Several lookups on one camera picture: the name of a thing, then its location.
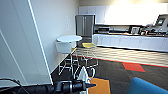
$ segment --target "gray floor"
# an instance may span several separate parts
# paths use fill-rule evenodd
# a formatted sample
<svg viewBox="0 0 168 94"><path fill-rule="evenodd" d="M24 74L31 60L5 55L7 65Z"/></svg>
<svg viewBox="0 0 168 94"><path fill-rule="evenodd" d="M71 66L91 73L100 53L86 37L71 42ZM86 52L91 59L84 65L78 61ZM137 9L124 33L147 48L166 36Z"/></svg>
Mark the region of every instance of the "gray floor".
<svg viewBox="0 0 168 94"><path fill-rule="evenodd" d="M94 51L99 59L168 66L168 53L163 52L96 47L91 49L78 48L78 56L86 55L87 50L90 50L89 52Z"/></svg>

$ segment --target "red object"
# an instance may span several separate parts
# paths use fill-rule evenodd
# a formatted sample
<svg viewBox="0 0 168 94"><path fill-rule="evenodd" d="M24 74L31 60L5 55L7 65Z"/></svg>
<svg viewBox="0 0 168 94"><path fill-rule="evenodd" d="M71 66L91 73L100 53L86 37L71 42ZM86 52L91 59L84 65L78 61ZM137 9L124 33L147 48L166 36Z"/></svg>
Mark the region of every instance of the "red object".
<svg viewBox="0 0 168 94"><path fill-rule="evenodd" d="M132 71L139 71L139 72L146 72L142 66L138 63L129 63L129 62L122 62L126 70Z"/></svg>

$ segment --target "orange object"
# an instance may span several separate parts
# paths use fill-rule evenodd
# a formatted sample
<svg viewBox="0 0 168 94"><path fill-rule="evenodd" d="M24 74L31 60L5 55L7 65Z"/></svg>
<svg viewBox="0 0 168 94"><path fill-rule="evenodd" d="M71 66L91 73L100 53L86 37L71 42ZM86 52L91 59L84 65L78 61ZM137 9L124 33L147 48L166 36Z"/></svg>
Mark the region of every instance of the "orange object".
<svg viewBox="0 0 168 94"><path fill-rule="evenodd" d="M96 86L89 88L89 94L111 94L109 80L93 78L90 83Z"/></svg>

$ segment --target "stool leg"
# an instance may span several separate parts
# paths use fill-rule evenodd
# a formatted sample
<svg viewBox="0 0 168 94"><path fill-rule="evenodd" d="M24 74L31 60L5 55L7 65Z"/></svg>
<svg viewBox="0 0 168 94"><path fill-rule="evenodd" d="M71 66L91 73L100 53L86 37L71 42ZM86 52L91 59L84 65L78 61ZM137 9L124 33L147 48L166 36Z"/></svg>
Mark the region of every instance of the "stool leg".
<svg viewBox="0 0 168 94"><path fill-rule="evenodd" d="M72 60L72 54L71 55L71 72L72 72L72 76L73 76L73 60Z"/></svg>

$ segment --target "yellow object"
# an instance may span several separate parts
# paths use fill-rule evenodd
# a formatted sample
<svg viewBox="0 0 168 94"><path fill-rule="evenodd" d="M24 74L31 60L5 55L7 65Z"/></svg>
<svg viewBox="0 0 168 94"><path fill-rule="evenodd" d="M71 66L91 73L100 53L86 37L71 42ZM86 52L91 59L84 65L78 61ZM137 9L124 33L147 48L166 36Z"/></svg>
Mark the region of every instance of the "yellow object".
<svg viewBox="0 0 168 94"><path fill-rule="evenodd" d="M71 52L73 53L76 50L76 48L72 48Z"/></svg>
<svg viewBox="0 0 168 94"><path fill-rule="evenodd" d="M83 47L85 48L91 48L91 47L96 47L94 44L92 43L82 43Z"/></svg>
<svg viewBox="0 0 168 94"><path fill-rule="evenodd" d="M111 94L109 80L93 78L90 83L96 86L89 88L89 94Z"/></svg>

